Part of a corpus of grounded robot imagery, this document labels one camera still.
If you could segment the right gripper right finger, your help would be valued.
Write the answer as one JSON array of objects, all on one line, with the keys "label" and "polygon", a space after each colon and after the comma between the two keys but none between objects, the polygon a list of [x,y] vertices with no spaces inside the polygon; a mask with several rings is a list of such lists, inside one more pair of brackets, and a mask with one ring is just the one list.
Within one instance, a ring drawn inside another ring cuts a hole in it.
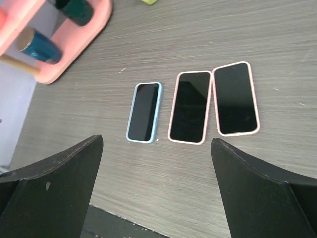
[{"label": "right gripper right finger", "polygon": [[211,156],[233,238],[315,238],[317,180],[215,138]]}]

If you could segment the light blue phone case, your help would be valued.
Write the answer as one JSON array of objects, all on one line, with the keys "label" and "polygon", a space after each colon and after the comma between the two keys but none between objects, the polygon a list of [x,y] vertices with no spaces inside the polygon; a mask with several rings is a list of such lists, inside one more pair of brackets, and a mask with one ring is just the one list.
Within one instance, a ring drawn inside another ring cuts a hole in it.
[{"label": "light blue phone case", "polygon": [[[140,84],[152,84],[152,83],[157,83],[159,84],[159,90],[158,90],[158,98],[157,98],[157,104],[156,104],[156,111],[155,111],[155,115],[154,115],[154,123],[153,123],[153,130],[152,130],[152,135],[151,135],[151,139],[148,142],[142,142],[142,141],[135,141],[135,140],[130,140],[128,138],[128,129],[129,129],[129,121],[131,119],[131,113],[132,113],[132,107],[133,107],[133,103],[134,103],[134,97],[136,94],[136,88],[138,87],[138,85]],[[134,94],[133,94],[133,99],[132,99],[132,104],[131,104],[131,109],[130,109],[130,114],[129,114],[129,119],[128,119],[128,125],[127,125],[127,131],[126,131],[126,139],[130,142],[137,142],[137,143],[152,143],[155,140],[155,136],[156,136],[156,131],[157,131],[157,127],[158,127],[158,119],[159,119],[159,111],[160,111],[160,105],[161,105],[161,100],[162,100],[162,93],[163,93],[163,85],[159,82],[144,82],[144,83],[139,83],[135,86],[134,89]]]}]

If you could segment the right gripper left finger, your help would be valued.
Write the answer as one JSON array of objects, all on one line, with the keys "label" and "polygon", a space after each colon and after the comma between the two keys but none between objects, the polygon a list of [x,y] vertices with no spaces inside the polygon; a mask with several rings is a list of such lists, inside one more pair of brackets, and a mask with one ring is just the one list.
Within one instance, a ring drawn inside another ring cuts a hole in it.
[{"label": "right gripper left finger", "polygon": [[78,238],[92,196],[103,138],[80,143],[0,176],[2,238]]}]

